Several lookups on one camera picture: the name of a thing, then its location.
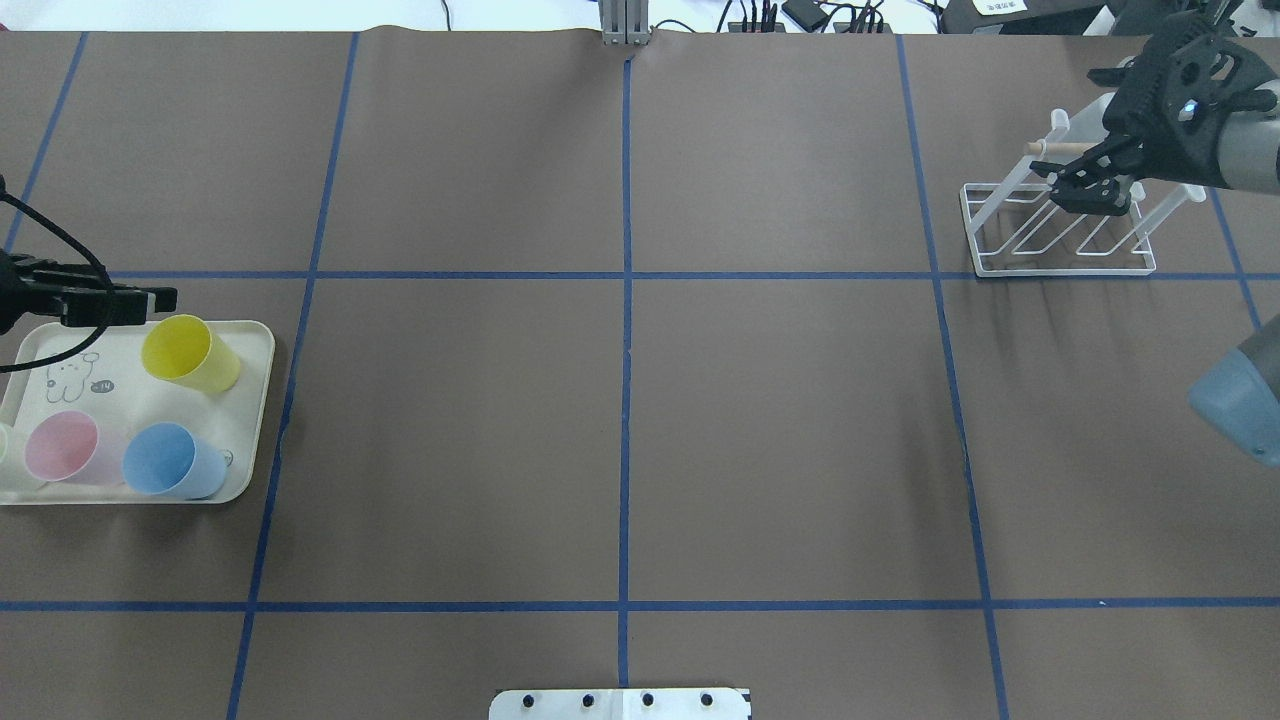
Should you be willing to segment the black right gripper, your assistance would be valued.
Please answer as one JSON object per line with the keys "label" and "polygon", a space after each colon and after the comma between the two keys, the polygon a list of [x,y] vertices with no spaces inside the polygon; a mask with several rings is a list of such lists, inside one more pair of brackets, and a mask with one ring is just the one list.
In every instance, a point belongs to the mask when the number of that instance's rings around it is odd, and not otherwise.
{"label": "black right gripper", "polygon": [[1098,142],[1030,142],[1050,200],[1076,215],[1123,217],[1133,186],[1277,184],[1277,70],[1201,14],[1160,22],[1130,60],[1089,70],[1112,88]]}

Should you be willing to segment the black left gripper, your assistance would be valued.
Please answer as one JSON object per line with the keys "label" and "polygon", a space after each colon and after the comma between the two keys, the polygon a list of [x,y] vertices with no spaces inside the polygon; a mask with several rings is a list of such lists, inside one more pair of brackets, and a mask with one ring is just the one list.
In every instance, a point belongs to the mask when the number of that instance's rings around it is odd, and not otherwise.
{"label": "black left gripper", "polygon": [[50,316],[61,325],[142,325],[155,313],[174,313],[179,292],[173,287],[116,286],[114,291],[47,288],[38,273],[70,266],[54,260],[1,251],[1,333],[27,315]]}

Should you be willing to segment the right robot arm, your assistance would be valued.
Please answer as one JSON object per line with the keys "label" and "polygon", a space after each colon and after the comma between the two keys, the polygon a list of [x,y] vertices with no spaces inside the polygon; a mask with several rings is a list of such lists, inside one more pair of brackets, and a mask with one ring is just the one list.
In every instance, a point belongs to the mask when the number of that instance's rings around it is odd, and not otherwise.
{"label": "right robot arm", "polygon": [[[1157,23],[1129,61],[1096,68],[1089,79],[1112,90],[1103,138],[1069,161],[1034,160],[1050,199],[1066,211],[1117,217],[1137,181],[1274,196],[1277,182],[1277,72],[1225,38],[1206,12],[1178,12]],[[1279,462],[1277,322],[1262,322],[1242,291],[1253,332],[1188,391],[1188,404],[1256,462]]]}

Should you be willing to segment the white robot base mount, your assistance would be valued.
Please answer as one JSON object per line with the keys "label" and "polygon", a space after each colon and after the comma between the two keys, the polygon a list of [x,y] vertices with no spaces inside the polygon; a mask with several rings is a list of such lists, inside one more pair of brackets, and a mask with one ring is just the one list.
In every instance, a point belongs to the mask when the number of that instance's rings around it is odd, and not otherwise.
{"label": "white robot base mount", "polygon": [[489,719],[751,719],[750,692],[731,687],[502,691]]}

